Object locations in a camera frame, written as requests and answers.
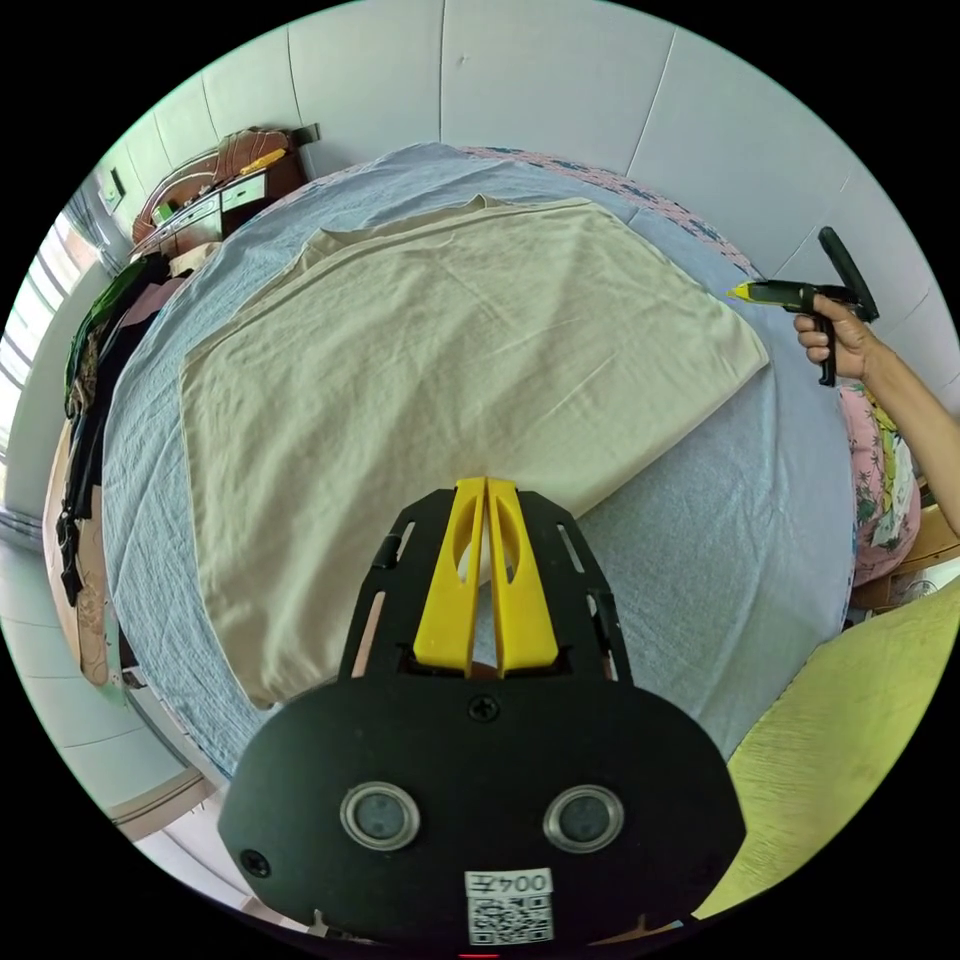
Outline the person's right hand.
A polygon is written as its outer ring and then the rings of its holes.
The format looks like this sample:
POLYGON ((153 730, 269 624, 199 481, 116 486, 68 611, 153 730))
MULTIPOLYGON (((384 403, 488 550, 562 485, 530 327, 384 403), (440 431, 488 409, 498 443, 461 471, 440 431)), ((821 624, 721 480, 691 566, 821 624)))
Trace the person's right hand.
POLYGON ((822 295, 814 298, 814 313, 794 318, 797 340, 813 365, 830 361, 838 378, 858 380, 872 385, 878 364, 891 351, 871 326, 856 317, 846 306, 822 295))

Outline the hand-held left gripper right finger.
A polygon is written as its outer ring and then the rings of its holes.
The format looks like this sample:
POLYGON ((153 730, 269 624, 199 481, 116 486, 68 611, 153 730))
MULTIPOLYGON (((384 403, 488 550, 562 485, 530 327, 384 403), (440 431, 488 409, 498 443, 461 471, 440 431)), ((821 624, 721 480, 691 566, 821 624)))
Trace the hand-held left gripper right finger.
POLYGON ((516 486, 488 481, 493 628, 500 670, 546 670, 559 649, 516 486))

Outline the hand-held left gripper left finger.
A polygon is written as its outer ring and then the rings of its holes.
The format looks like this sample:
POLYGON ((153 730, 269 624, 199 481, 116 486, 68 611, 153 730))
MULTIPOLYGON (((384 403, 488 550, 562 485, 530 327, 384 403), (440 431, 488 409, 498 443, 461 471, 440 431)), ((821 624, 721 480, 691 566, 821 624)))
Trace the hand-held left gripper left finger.
POLYGON ((448 519, 413 644, 428 669, 470 669, 486 507, 487 480, 469 478, 453 491, 448 519))

